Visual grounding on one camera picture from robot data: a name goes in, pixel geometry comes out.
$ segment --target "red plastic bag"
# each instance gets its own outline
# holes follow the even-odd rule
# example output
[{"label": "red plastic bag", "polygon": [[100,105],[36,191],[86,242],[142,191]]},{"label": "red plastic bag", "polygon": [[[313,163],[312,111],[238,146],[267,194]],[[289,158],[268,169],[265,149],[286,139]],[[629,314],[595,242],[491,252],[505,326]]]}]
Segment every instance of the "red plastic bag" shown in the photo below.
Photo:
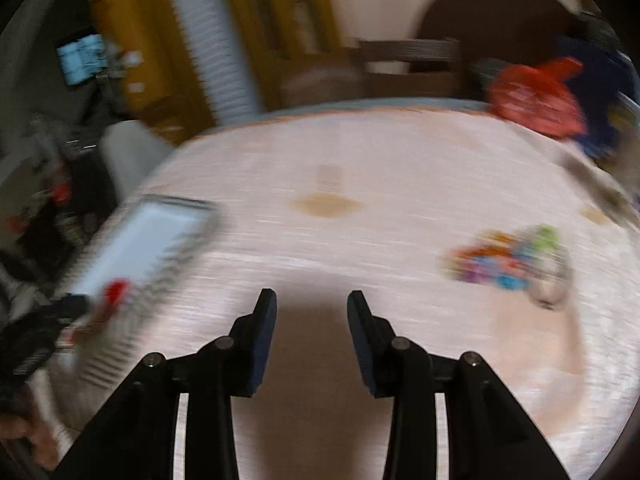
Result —
[{"label": "red plastic bag", "polygon": [[572,57],[506,68],[489,87],[491,112],[555,139],[586,132],[582,109],[562,83],[582,69]]}]

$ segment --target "table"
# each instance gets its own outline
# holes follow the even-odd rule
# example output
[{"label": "table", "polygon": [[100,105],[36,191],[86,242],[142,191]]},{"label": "table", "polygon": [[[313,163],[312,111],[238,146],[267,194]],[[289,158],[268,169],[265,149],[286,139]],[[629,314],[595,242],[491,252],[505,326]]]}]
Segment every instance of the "table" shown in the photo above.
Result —
[{"label": "table", "polygon": [[[253,399],[233,399],[241,478],[379,478],[391,402],[360,379],[346,324],[347,295],[359,288],[428,351],[479,351],[572,478],[587,479],[638,400],[640,275],[628,233],[581,214],[590,199],[556,164],[562,154],[482,112],[418,106],[272,117],[198,138],[140,193],[214,201],[223,227],[159,307],[136,358],[196,351],[273,288],[264,383]],[[541,223],[559,228],[575,270],[562,312],[440,269],[447,250],[479,232]],[[178,427],[178,478],[181,438]],[[446,455],[443,444],[440,478]]]}]

